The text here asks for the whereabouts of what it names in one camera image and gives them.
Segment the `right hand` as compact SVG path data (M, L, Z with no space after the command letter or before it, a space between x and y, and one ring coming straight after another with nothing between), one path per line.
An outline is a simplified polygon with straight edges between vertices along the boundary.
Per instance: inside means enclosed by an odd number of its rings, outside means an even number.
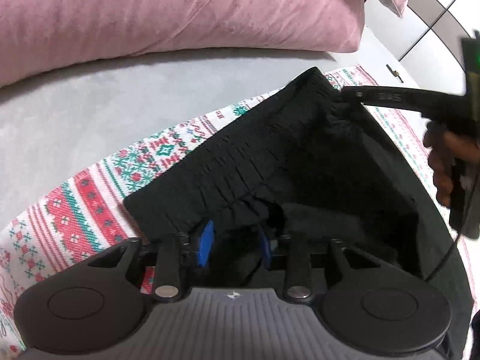
M429 122L423 145L430 148L428 165L433 170L433 185L437 189L437 201L441 206L450 207L453 191L452 164L460 159L470 164L479 162L479 147L468 136L458 136L443 126Z

